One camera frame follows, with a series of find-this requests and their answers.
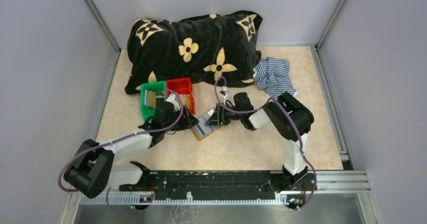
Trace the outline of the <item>green plastic bin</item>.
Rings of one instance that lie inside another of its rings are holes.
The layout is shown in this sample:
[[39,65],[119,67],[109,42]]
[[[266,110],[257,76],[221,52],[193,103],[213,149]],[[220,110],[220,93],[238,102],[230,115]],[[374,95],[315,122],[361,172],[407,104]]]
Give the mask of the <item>green plastic bin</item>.
[[146,121],[148,117],[153,116],[155,108],[149,106],[148,98],[150,92],[162,95],[163,89],[166,88],[166,82],[145,83],[140,86],[140,110],[143,120]]

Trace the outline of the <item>red plastic bin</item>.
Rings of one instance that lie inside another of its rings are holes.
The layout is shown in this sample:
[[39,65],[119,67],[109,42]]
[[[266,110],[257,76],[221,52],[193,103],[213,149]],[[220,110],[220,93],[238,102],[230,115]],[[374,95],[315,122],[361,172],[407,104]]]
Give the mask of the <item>red plastic bin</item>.
[[166,88],[179,95],[189,94],[192,97],[193,108],[189,109],[191,114],[195,114],[195,102],[193,97],[193,87],[190,77],[166,80]]

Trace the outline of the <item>yellow leather card holder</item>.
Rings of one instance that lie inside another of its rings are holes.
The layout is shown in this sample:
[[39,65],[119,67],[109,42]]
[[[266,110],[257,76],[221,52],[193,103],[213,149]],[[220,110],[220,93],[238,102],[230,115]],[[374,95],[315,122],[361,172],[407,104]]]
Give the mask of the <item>yellow leather card holder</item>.
[[199,122],[191,128],[191,132],[197,141],[202,141],[204,138],[208,137],[211,133],[220,128],[219,125],[207,125],[208,119],[211,117],[209,113],[205,113],[203,116],[199,117]]

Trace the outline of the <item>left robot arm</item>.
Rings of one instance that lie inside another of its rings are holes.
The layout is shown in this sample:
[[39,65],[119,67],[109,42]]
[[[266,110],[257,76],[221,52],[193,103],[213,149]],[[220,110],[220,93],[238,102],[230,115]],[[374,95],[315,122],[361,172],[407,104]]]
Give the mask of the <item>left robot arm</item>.
[[61,170],[59,181],[66,181],[72,187],[71,192],[79,191],[87,198],[97,197],[112,187],[129,186],[132,190],[144,191],[151,184],[150,170],[137,161],[119,166],[116,162],[154,147],[168,131],[190,129],[198,123],[186,105],[176,110],[172,103],[162,102],[154,115],[134,132],[104,143],[84,141]]

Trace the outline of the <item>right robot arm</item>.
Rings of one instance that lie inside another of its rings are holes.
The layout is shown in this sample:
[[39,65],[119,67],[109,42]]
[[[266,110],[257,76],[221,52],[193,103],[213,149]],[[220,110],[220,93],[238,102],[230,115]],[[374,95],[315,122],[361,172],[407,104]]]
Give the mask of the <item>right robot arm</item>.
[[285,92],[256,110],[247,93],[240,92],[233,96],[232,102],[225,100],[217,103],[205,125],[225,126],[231,121],[240,121],[251,131],[272,124],[286,144],[282,166],[284,185],[290,190],[296,190],[302,185],[308,174],[305,142],[314,123],[314,116],[307,107]]

